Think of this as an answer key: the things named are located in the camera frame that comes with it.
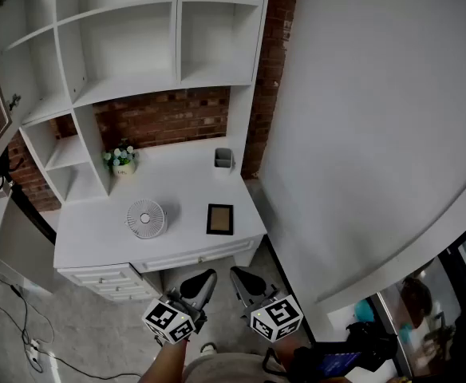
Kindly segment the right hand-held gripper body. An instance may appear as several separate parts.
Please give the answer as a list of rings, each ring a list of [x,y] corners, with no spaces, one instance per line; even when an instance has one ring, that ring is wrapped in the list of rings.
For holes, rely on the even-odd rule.
[[[241,319],[269,342],[277,342],[298,330],[303,312],[292,295],[283,295],[271,285],[264,294],[247,300]]]

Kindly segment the small white desk fan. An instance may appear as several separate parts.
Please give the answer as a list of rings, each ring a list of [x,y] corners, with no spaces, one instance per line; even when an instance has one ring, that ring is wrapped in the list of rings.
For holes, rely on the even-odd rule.
[[[157,202],[141,199],[128,209],[125,225],[137,238],[153,239],[167,230],[168,218]]]

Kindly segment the grey side cabinet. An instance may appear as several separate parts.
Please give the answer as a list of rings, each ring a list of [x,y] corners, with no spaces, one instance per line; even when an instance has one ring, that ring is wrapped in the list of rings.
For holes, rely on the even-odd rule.
[[[0,273],[25,290],[55,291],[54,245],[15,202],[6,205],[0,229]]]

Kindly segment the person's grey shirt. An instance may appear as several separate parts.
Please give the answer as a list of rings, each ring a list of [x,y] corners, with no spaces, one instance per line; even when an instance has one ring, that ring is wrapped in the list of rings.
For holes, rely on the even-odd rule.
[[[219,353],[199,357],[185,367],[182,383],[290,383],[263,369],[264,356]]]

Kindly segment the black device with blue screen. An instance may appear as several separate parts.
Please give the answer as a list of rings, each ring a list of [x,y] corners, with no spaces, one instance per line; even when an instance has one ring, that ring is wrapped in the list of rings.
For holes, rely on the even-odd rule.
[[[356,322],[346,327],[344,342],[318,342],[310,348],[294,351],[288,379],[291,383],[318,383],[345,377],[356,367],[377,371],[395,357],[397,335],[390,334],[374,322]]]

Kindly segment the potted artificial flowers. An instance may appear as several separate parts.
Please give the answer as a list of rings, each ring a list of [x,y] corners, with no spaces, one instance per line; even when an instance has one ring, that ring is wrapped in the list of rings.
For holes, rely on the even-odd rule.
[[[105,167],[116,177],[133,175],[136,172],[137,158],[136,149],[126,138],[115,148],[102,153]]]

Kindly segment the white desk with drawers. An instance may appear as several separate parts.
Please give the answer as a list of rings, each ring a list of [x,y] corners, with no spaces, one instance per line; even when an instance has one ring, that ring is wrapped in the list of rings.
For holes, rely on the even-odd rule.
[[[139,273],[132,263],[264,236],[266,228],[242,177],[237,171],[219,173],[215,149],[206,143],[147,149],[136,172],[118,179],[108,197],[67,203],[57,229],[55,269],[78,286],[69,274],[122,270],[150,294],[161,295],[161,270]],[[141,199],[157,202],[167,214],[167,230],[153,239],[139,239],[125,225],[128,209]],[[234,206],[233,235],[206,233],[210,203]]]

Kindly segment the white drawer front with knob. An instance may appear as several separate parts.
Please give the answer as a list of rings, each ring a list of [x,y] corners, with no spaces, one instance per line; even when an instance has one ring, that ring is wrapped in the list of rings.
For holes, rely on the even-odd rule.
[[[69,277],[82,286],[116,285],[132,282],[132,278],[122,270],[80,271]]]
[[[119,284],[113,283],[90,283],[85,284],[90,290],[98,294],[141,294],[145,293],[146,289],[142,285],[134,282],[120,282]]]
[[[148,291],[145,290],[137,290],[137,291],[114,291],[114,292],[103,292],[100,293],[100,296],[103,298],[108,299],[112,302],[122,302],[122,301],[143,301],[158,298],[159,294],[150,294]]]

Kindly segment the person's right forearm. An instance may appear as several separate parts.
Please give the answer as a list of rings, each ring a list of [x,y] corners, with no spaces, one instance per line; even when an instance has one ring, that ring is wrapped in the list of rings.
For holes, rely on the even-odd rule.
[[[283,358],[292,358],[295,350],[309,346],[310,342],[308,340],[299,339],[293,335],[282,338],[273,344],[274,351],[280,360]]]

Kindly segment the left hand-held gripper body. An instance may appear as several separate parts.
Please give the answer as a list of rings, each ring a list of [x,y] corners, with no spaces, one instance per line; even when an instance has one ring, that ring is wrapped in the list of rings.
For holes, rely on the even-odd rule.
[[[164,342],[176,344],[197,334],[207,321],[203,305],[184,298],[174,288],[153,299],[141,317],[142,322]]]

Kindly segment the teal balloon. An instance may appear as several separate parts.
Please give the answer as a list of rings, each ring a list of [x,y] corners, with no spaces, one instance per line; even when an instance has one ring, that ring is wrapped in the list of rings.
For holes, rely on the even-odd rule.
[[[367,299],[362,299],[354,305],[353,312],[359,322],[375,322],[373,309]]]

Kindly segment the person's left forearm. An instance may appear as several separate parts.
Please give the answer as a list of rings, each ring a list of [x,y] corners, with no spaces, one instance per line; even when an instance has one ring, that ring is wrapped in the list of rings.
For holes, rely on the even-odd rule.
[[[188,340],[165,343],[138,383],[182,383]]]

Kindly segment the black picture frame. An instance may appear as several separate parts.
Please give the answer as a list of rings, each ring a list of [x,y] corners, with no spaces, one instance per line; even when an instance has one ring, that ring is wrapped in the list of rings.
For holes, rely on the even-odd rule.
[[[207,208],[206,233],[209,235],[233,235],[234,206],[210,203]]]

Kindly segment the white shelving unit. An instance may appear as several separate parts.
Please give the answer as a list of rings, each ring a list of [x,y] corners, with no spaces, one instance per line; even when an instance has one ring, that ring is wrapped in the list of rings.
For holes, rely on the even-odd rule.
[[[60,203],[109,194],[93,105],[226,86],[226,145],[241,168],[268,0],[6,0],[0,84]]]

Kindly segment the wide white desk drawer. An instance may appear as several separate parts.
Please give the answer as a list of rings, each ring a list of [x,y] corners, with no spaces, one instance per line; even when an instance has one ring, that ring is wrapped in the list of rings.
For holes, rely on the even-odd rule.
[[[262,235],[243,239],[233,243],[226,243],[207,249],[205,251],[188,252],[166,258],[155,258],[132,263],[132,266],[139,273],[147,273],[158,270],[167,270],[176,267],[185,267],[197,263],[208,262],[216,259],[223,259],[234,256],[236,262],[242,265],[251,263],[254,253],[263,239]]]

